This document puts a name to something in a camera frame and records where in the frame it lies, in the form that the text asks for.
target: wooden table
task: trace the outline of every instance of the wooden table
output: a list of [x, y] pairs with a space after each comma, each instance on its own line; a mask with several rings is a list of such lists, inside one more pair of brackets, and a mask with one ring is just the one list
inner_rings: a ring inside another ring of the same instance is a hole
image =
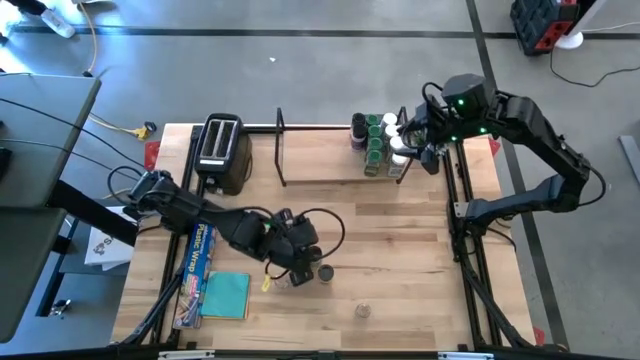
[[[174, 179], [182, 177], [191, 127], [168, 124], [164, 130], [156, 168], [170, 171]], [[443, 172], [430, 176], [414, 163], [401, 185], [371, 182], [282, 187], [273, 163], [275, 137], [252, 135], [252, 140], [253, 174], [242, 193], [227, 198], [207, 194], [207, 198], [223, 206], [252, 204], [274, 211], [290, 207], [294, 213], [326, 207], [337, 212], [345, 221], [347, 236], [343, 246], [325, 260], [335, 268], [335, 278], [330, 284], [314, 280], [298, 288], [271, 286], [264, 293], [260, 290], [264, 264], [232, 250], [226, 242], [218, 242], [213, 269], [251, 275], [248, 318], [203, 320], [201, 329], [182, 331], [181, 345], [197, 341], [198, 348], [210, 349], [427, 351], [471, 344], [460, 268], [452, 261]], [[487, 138], [467, 140], [465, 149], [476, 197], [500, 197]], [[309, 217], [319, 233], [319, 245], [333, 247], [340, 234], [335, 219], [325, 214]], [[138, 238], [113, 340], [131, 333], [155, 302], [169, 236], [165, 230], [156, 230]], [[515, 252], [491, 233], [484, 239], [495, 299], [522, 336], [534, 342]], [[279, 270], [270, 268], [273, 274]], [[369, 318], [355, 316], [360, 303], [371, 306]], [[486, 312], [478, 303], [488, 339]], [[163, 337], [171, 327], [173, 309], [170, 304]]]

